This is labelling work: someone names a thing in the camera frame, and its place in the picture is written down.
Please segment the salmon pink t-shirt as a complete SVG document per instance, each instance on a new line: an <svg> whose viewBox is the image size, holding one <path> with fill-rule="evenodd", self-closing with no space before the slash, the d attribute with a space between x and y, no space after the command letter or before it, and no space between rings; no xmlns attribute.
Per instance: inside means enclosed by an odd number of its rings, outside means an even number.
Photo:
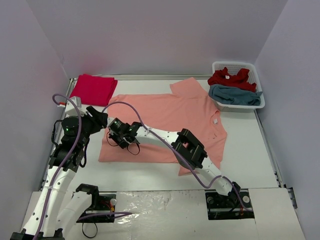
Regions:
<svg viewBox="0 0 320 240"><path fill-rule="evenodd" d="M221 114L213 100L195 78L170 85L171 93L118 94L110 99L107 113L124 123L142 120L149 127L169 132L190 130L204 145L217 168L223 160L227 132ZM133 155L135 146L122 149L113 140L102 140L99 162L176 163L172 151L164 146L141 144L140 153Z"/></svg>

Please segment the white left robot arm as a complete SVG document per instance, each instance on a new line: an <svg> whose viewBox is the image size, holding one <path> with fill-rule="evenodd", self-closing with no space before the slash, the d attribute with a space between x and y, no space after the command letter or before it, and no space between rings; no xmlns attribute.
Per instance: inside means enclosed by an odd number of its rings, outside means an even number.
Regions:
<svg viewBox="0 0 320 240"><path fill-rule="evenodd" d="M71 204L60 209L67 189L82 166L90 136L107 127L108 114L86 108L81 114L61 120L63 137L55 147L48 163L47 177L36 206L21 232L14 232L12 240L63 240L86 209L101 203L96 186L85 186L76 191Z"/></svg>

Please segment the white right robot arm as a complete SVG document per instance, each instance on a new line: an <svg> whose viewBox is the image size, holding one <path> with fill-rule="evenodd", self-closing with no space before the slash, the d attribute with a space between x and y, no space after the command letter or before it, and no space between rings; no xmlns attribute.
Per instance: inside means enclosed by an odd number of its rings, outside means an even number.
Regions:
<svg viewBox="0 0 320 240"><path fill-rule="evenodd" d="M213 187L226 206L232 207L240 201L239 185L221 173L209 158L205 146L190 130L165 131L142 122L124 123L113 117L107 119L107 128L110 130L109 138L122 149L132 144L170 149L180 166L189 170L203 188Z"/></svg>

